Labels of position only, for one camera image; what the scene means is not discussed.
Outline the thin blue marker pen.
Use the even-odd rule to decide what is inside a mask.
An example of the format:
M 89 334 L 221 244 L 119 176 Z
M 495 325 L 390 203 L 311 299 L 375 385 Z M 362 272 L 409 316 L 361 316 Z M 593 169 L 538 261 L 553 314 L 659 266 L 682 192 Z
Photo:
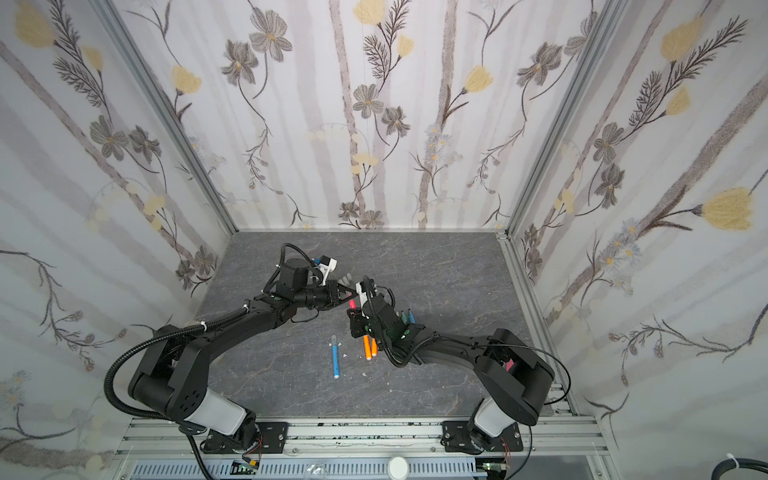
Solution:
M 336 335 L 331 336 L 330 346 L 331 346 L 331 352 L 332 352 L 333 377 L 335 379 L 339 379 L 341 376 L 341 370 L 340 370 L 339 342 Z

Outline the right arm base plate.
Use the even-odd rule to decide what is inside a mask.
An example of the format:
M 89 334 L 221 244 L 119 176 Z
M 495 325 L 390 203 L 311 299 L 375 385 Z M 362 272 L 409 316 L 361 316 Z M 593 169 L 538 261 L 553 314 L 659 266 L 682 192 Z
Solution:
M 477 456 L 523 450 L 518 423 L 490 398 L 483 399 L 468 420 L 446 420 L 441 428 L 440 443 L 447 453 Z

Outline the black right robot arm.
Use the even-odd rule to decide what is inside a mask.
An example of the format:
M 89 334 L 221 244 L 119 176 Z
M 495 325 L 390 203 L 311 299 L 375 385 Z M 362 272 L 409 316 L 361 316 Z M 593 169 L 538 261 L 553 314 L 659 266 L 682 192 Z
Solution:
M 436 364 L 474 374 L 486 396 L 471 416 L 472 430 L 497 438 L 514 423 L 537 424 L 554 370 L 511 331 L 499 328 L 485 337 L 440 333 L 403 322 L 381 295 L 353 302 L 347 315 L 351 335 L 369 336 L 397 368 Z

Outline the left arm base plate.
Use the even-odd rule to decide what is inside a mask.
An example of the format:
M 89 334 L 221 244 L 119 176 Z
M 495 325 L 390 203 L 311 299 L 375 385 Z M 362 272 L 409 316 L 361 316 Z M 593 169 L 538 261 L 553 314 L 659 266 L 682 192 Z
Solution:
M 246 422 L 230 436 L 210 430 L 200 448 L 205 454 L 282 454 L 288 427 L 288 422 L 256 421 Z

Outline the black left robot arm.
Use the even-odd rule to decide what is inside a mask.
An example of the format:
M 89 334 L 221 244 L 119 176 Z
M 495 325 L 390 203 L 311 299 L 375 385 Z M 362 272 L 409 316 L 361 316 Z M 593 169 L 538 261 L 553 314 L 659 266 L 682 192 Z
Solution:
M 142 349 L 129 396 L 180 426 L 199 426 L 227 437 L 254 436 L 253 413 L 209 388 L 210 365 L 242 342 L 291 321 L 300 309 L 323 312 L 354 299 L 357 292 L 347 281 L 328 278 L 335 266 L 326 256 L 313 266 L 290 259 L 261 294 L 235 312 L 157 335 Z

